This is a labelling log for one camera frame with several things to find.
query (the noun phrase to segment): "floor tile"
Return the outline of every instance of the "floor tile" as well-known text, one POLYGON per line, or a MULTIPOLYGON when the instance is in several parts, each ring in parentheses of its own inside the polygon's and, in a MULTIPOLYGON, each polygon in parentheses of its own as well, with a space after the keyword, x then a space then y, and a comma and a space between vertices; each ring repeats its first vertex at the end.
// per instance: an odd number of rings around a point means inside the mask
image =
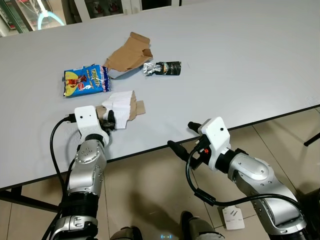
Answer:
MULTIPOLYGON (((233 150, 240 148, 246 151, 250 156, 268 162, 272 166, 277 178, 289 187, 291 191, 295 191, 285 173, 252 126, 231 131, 230 144, 233 150)), ((193 142, 184 143, 183 145, 188 151, 195 146, 193 142)), ((200 165, 193 173, 198 186, 202 190, 213 195, 218 201, 227 202, 245 197, 238 187, 228 179, 226 174, 220 171, 212 172, 205 164, 200 165)), ((218 208, 217 206, 206 206, 213 226, 215 228, 222 226, 223 219, 221 218, 221 208, 218 208)), ((256 214, 250 202, 242 203, 238 207, 241 208, 244 218, 256 214)))
POLYGON ((227 230, 225 226, 221 226, 215 231, 221 233, 226 240, 270 240, 257 215, 244 219, 244 225, 243 229, 227 230))
POLYGON ((312 109, 254 125, 293 185, 302 193, 320 188, 320 114, 312 109))
POLYGON ((7 239, 11 202, 0 200, 0 239, 7 239))
MULTIPOLYGON (((22 195, 43 202, 58 205, 61 201, 61 187, 57 177, 22 187, 22 195)), ((44 211, 36 208, 12 204, 9 223, 8 240, 41 239, 55 217, 54 212, 44 211)), ((102 188, 97 213, 100 239, 109 239, 108 218, 106 208, 105 188, 102 188)))
POLYGON ((210 223, 203 201, 188 186, 185 164, 169 148, 108 163, 104 175, 111 236, 137 226, 144 239, 178 239, 182 211, 210 223))

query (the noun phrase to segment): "chip bag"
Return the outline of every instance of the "chip bag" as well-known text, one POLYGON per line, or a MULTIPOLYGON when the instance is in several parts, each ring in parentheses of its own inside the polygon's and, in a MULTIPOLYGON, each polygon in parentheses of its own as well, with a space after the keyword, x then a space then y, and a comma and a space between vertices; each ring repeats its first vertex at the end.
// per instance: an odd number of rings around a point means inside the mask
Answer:
POLYGON ((64 96, 75 97, 110 91, 108 70, 104 66, 91 65, 64 71, 64 96))

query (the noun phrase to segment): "table surface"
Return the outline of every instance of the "table surface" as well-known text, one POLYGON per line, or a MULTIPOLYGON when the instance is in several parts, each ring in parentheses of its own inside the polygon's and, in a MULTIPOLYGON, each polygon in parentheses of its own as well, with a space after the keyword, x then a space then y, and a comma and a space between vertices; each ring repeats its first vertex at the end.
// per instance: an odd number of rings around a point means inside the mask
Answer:
MULTIPOLYGON (((109 159, 193 138, 189 121, 221 116, 235 128, 319 105, 319 29, 316 0, 215 0, 0 38, 0 188, 55 174, 54 125, 107 98, 64 98, 64 70, 103 64, 130 32, 150 38, 154 61, 181 61, 181 75, 138 69, 112 81, 115 92, 135 90, 146 114, 112 133, 109 159)), ((57 130, 62 172, 78 143, 75 123, 57 130)))

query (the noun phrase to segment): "paper tag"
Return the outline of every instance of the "paper tag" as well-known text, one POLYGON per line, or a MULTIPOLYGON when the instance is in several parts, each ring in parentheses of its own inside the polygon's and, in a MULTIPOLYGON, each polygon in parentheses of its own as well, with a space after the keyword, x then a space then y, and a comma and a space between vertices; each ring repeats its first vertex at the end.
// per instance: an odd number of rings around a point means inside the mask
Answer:
POLYGON ((241 209, 236 206, 228 206, 222 210, 226 229, 244 229, 245 222, 242 217, 241 209))

